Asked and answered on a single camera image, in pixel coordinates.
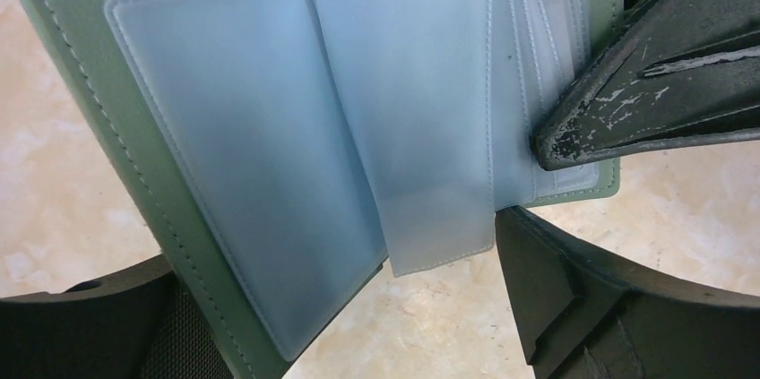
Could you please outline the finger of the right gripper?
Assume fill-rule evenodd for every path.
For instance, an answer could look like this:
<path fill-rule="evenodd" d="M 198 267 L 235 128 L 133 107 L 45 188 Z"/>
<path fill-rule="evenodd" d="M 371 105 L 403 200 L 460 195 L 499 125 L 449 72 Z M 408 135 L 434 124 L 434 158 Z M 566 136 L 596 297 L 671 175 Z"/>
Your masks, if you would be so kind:
<path fill-rule="evenodd" d="M 759 0 L 626 0 L 534 135 L 548 170 L 759 136 Z"/>

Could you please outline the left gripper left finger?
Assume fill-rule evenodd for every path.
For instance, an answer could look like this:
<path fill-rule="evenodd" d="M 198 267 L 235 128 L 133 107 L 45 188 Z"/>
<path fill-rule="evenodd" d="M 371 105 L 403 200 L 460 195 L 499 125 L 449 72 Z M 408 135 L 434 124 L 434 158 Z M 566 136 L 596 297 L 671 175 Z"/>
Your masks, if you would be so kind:
<path fill-rule="evenodd" d="M 3 378 L 230 378 L 194 301 L 155 256 L 61 293 L 1 301 Z"/>

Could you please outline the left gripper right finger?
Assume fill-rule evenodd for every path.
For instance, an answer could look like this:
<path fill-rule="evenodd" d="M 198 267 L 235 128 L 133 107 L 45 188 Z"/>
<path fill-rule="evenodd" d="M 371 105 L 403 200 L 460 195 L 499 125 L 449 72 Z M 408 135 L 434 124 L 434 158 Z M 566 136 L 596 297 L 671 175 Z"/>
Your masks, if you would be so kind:
<path fill-rule="evenodd" d="M 495 227 L 537 377 L 758 377 L 758 297 L 655 271 L 522 207 L 499 211 Z"/>

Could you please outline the green card holder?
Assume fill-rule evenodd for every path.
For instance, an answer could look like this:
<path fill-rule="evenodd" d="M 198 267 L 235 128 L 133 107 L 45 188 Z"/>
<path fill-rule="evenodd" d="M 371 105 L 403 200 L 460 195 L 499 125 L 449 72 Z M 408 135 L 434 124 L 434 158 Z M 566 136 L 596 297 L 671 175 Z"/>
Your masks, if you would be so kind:
<path fill-rule="evenodd" d="M 494 215 L 605 198 L 619 163 L 529 137 L 624 0 L 21 0 L 157 240 L 83 295 L 78 377 L 280 378 L 389 262 L 490 250 Z"/>

